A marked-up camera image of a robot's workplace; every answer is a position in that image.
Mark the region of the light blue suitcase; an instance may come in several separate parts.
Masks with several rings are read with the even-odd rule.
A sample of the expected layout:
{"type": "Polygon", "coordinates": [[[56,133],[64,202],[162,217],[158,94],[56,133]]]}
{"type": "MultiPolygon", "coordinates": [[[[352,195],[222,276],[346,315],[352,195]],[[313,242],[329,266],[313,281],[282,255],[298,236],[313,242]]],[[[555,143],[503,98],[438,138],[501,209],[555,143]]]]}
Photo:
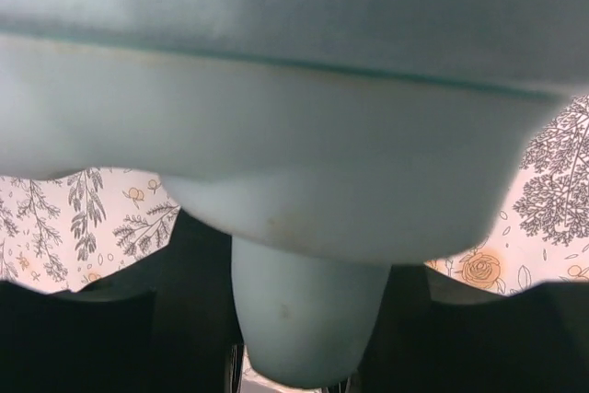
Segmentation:
{"type": "Polygon", "coordinates": [[[253,367],[349,376],[394,264],[479,243],[588,85],[588,0],[1,0],[1,171],[157,174],[234,240],[253,367]]]}

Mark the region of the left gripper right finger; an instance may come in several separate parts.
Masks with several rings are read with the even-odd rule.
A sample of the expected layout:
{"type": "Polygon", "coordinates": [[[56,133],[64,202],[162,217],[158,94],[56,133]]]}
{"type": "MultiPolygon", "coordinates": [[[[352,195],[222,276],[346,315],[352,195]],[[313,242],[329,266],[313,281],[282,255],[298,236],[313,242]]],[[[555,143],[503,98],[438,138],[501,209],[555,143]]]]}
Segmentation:
{"type": "Polygon", "coordinates": [[[588,285],[501,296],[395,266],[359,377],[363,392],[585,392],[588,285]]]}

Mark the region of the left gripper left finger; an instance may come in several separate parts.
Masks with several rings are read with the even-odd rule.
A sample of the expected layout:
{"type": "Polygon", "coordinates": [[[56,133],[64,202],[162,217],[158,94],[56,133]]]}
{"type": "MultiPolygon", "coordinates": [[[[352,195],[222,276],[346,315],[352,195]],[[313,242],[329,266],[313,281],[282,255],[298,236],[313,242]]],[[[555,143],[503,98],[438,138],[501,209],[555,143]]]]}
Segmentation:
{"type": "Polygon", "coordinates": [[[1,284],[5,392],[236,392],[231,239],[180,213],[159,251],[77,292],[1,284]]]}

